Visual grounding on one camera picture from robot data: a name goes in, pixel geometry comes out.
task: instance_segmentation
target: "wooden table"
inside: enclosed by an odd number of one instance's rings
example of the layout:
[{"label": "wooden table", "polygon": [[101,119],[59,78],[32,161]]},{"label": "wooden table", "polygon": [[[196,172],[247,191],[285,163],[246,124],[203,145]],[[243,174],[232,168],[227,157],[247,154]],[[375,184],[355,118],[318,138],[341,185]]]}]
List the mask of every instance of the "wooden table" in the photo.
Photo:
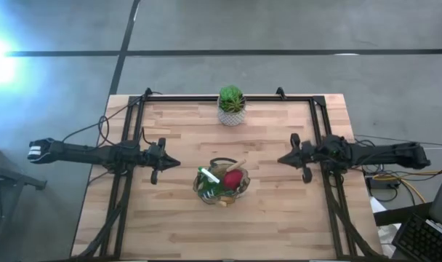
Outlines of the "wooden table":
[{"label": "wooden table", "polygon": [[[333,134],[353,140],[343,95],[325,96]],[[106,115],[128,99],[110,96]],[[110,120],[113,142],[121,139],[124,117],[122,111]],[[251,102],[244,123],[226,127],[217,120],[216,103],[147,102],[143,125],[147,140],[165,137],[166,151],[182,164],[160,173],[156,186],[150,184],[151,168],[135,168],[121,259],[335,258],[319,166],[310,165],[313,181],[304,184],[301,170],[276,161],[290,152],[292,132],[302,141],[315,140],[307,103]],[[229,207],[207,205],[192,189],[196,168],[219,156],[246,159],[252,179],[245,195]],[[90,179],[104,171],[94,166]],[[108,175],[88,187],[73,255],[104,224],[112,180]],[[344,187],[354,225],[381,252],[361,173],[346,174]],[[341,226],[340,231],[345,246]]]}]

